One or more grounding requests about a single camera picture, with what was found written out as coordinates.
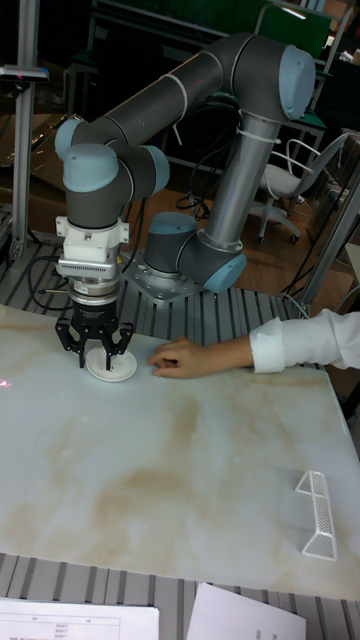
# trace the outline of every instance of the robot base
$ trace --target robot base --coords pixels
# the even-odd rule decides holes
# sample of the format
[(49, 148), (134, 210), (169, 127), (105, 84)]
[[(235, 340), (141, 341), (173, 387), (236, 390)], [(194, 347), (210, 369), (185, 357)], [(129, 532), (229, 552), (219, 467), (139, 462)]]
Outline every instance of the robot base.
[[(129, 255), (122, 254), (126, 263)], [(134, 284), (136, 289), (155, 304), (169, 304), (178, 298), (202, 291), (202, 286), (179, 273), (163, 273), (149, 267), (144, 260), (144, 249), (140, 249), (129, 269), (121, 275), (121, 280)]]

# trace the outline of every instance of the white lattice part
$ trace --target white lattice part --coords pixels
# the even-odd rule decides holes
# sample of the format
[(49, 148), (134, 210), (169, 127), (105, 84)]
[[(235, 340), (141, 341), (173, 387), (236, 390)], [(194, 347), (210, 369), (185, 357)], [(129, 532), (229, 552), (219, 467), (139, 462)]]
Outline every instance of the white lattice part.
[(307, 471), (295, 491), (311, 495), (314, 506), (315, 533), (303, 548), (302, 553), (315, 558), (337, 560), (330, 496), (324, 474), (318, 471)]

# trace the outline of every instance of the human hand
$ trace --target human hand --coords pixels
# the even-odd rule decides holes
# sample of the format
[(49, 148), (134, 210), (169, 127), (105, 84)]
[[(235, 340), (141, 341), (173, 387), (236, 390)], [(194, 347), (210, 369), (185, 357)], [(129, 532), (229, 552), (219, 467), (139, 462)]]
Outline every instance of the human hand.
[(200, 378), (212, 373), (250, 367), (253, 364), (249, 336), (201, 347), (179, 336), (174, 342), (160, 345), (148, 360), (155, 366), (154, 376), (163, 378)]
[(157, 347), (148, 364), (157, 367), (153, 371), (154, 376), (199, 378), (219, 370), (212, 346), (201, 347), (184, 336), (179, 336), (174, 342)]

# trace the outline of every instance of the office chair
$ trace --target office chair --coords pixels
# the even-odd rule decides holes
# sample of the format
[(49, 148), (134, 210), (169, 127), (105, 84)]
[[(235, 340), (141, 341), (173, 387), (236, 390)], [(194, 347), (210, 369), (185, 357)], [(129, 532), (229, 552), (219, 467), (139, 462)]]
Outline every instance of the office chair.
[[(260, 183), (260, 188), (268, 192), (268, 200), (265, 204), (255, 201), (251, 206), (249, 212), (261, 217), (261, 227), (257, 238), (259, 244), (262, 244), (265, 240), (265, 229), (268, 220), (275, 220), (276, 222), (280, 222), (285, 227), (290, 229), (290, 231), (292, 231), (293, 233), (293, 235), (290, 237), (290, 242), (292, 244), (295, 244), (295, 242), (297, 242), (297, 240), (300, 238), (299, 229), (297, 229), (297, 227), (295, 227), (295, 225), (293, 225), (292, 222), (288, 220), (287, 213), (286, 211), (284, 211), (284, 209), (273, 206), (274, 200), (279, 200), (280, 197), (292, 198), (294, 196), (299, 196), (307, 189), (309, 189), (309, 187), (314, 184), (320, 171), (324, 169), (327, 163), (344, 144), (346, 138), (347, 133), (343, 133), (341, 136), (336, 138), (336, 140), (333, 140), (333, 142), (331, 142), (322, 153), (319, 153), (312, 147), (309, 147), (309, 145), (301, 142), (301, 140), (296, 140), (293, 138), (287, 142), (286, 155), (284, 155), (283, 153), (278, 153), (277, 151), (272, 152), (273, 155), (279, 156), (280, 158), (285, 158), (288, 165), (288, 171), (286, 171), (285, 169), (281, 169), (280, 167), (277, 167), (273, 164), (268, 164), (264, 171), (264, 175)], [(306, 147), (317, 156), (316, 159), (308, 167), (301, 164), (301, 162), (298, 162), (297, 160), (293, 160), (290, 157), (290, 144), (292, 142)], [(304, 174), (301, 178), (297, 178), (293, 175), (293, 164), (296, 164), (304, 170)]]

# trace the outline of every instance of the paper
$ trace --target paper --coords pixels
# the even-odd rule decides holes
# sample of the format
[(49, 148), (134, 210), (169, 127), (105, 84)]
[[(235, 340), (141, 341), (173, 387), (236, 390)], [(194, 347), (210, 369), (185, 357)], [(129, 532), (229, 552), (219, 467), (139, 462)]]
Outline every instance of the paper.
[(287, 611), (201, 584), (187, 640), (305, 640), (306, 621)]
[(0, 599), (0, 640), (159, 640), (159, 610)]

